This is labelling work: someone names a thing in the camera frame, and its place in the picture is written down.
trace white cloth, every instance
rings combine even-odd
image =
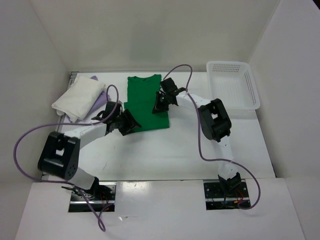
[[[103,82],[84,76],[76,77],[74,84],[51,107],[59,116],[67,114],[73,123],[83,120],[105,86]]]

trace table surface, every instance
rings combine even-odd
[[[257,186],[246,183],[254,201]],[[253,209],[206,211],[201,180],[118,182],[115,212],[102,215],[106,232],[91,212],[68,213],[71,193],[60,184],[33,183],[16,240],[304,240],[285,180],[259,183]]]
[[[119,99],[127,101],[127,77],[149,77],[165,72],[98,72],[78,73],[92,77],[106,85],[114,84]],[[172,79],[185,87],[189,73],[173,72]],[[212,99],[206,72],[194,72],[189,91],[203,98]],[[116,92],[109,93],[116,100]],[[104,106],[87,116],[88,122]],[[79,167],[102,181],[152,181],[152,180],[204,180],[217,179],[218,163],[201,160],[197,145],[197,116],[184,107],[169,107],[170,128],[139,132],[122,136],[117,130],[88,144],[80,151]],[[232,128],[230,145],[234,161],[246,166],[257,178],[274,178],[274,170],[255,111],[231,112]],[[62,132],[76,128],[63,126]],[[213,143],[202,135],[202,151],[207,158],[217,158]],[[240,169],[241,177],[251,176]]]

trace white laundry basket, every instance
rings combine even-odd
[[[250,65],[239,61],[209,61],[206,64],[210,94],[226,109],[256,110],[260,100]]]

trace cable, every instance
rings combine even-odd
[[[189,65],[189,64],[180,64],[176,67],[174,67],[173,69],[171,69],[163,79],[166,79],[166,77],[171,73],[173,72],[175,69],[179,68],[179,67],[183,67],[183,66],[186,66],[186,67],[189,67],[190,68],[190,75],[189,75],[189,78],[186,82],[186,86],[185,86],[185,91],[186,91],[186,94],[188,95],[188,97],[190,98],[190,100],[192,101],[193,103],[193,106],[195,108],[195,113],[196,113],[196,117],[197,117],[197,128],[198,128],[198,151],[199,151],[199,155],[200,155],[200,158],[204,161],[207,161],[207,162],[227,162],[227,163],[232,163],[234,165],[237,165],[239,167],[241,167],[242,169],[246,170],[246,172],[248,174],[250,174],[250,176],[253,178],[253,180],[255,181],[256,183],[256,186],[258,188],[258,197],[255,201],[255,203],[253,205],[251,205],[250,207],[241,207],[240,204],[244,203],[244,202],[248,202],[249,200],[244,200],[244,201],[241,201],[237,204],[237,207],[239,209],[242,209],[242,210],[249,210],[249,209],[252,209],[254,208],[259,200],[260,200],[260,197],[261,197],[261,188],[260,188],[260,184],[257,180],[257,178],[252,174],[251,171],[249,171],[249,169],[247,169],[245,166],[243,166],[242,164],[240,163],[237,163],[235,161],[232,161],[232,160],[229,160],[229,159],[225,159],[225,158],[213,158],[213,159],[209,159],[209,158],[205,158],[202,154],[202,150],[201,150],[201,123],[200,123],[200,114],[199,114],[199,111],[198,111],[198,108],[197,108],[197,104],[195,102],[195,100],[193,99],[193,97],[189,94],[189,83],[190,83],[190,80],[191,80],[191,77],[192,77],[192,73],[193,73],[193,69],[192,67]]]
[[[95,217],[97,218],[98,220],[98,225],[99,225],[99,228],[105,232],[106,231],[106,227],[101,219],[101,214],[102,212],[107,209],[107,206],[109,207],[111,204],[107,204],[106,207],[104,207],[100,214],[97,215],[97,213],[95,212],[95,210],[93,209],[93,207],[91,206],[91,204],[89,203],[87,197],[84,195],[84,193],[82,192],[82,190],[75,186],[74,184],[70,183],[70,182],[67,182],[67,181],[54,181],[54,180],[42,180],[42,179],[39,179],[39,178],[36,178],[34,176],[31,176],[29,175],[28,173],[26,173],[19,165],[18,163],[18,159],[17,159],[17,149],[18,149],[18,145],[19,143],[21,142],[21,140],[27,136],[29,133],[35,131],[35,130],[38,130],[38,129],[41,129],[41,128],[44,128],[44,127],[51,127],[51,126],[62,126],[62,125],[72,125],[72,126],[92,126],[92,125],[98,125],[98,124],[102,124],[104,123],[106,120],[108,120],[112,114],[114,114],[115,110],[117,109],[117,105],[119,103],[119,91],[117,89],[117,87],[113,84],[109,85],[106,89],[106,97],[108,99],[108,91],[110,89],[110,87],[113,87],[116,91],[116,102],[115,102],[115,105],[112,109],[112,111],[110,112],[110,114],[105,117],[104,119],[102,119],[101,121],[98,121],[98,122],[94,122],[94,123],[48,123],[48,124],[43,124],[43,125],[39,125],[39,126],[36,126],[34,128],[31,128],[30,130],[26,131],[24,134],[21,135],[21,137],[19,137],[19,139],[16,141],[15,145],[14,145],[14,148],[13,148],[13,160],[14,160],[14,164],[15,166],[18,168],[18,170],[24,175],[26,176],[27,178],[33,180],[33,181],[36,181],[36,182],[41,182],[41,183],[55,183],[55,184],[68,184],[68,185],[71,185],[71,186],[74,186],[75,188],[78,189],[79,193],[82,195],[83,199],[85,200],[86,204],[88,205],[88,207],[90,208],[90,210],[93,212],[93,214],[95,215]]]

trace white wall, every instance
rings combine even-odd
[[[257,111],[278,177],[287,185],[307,240],[320,222],[320,10],[312,0],[281,0],[250,65]]]
[[[278,0],[30,0],[69,71],[247,62]]]
[[[0,0],[0,33],[0,239],[10,240],[31,187],[14,165],[14,144],[28,129],[58,120],[50,106],[69,74],[28,0]],[[34,133],[19,148],[21,166],[34,176],[50,131]]]

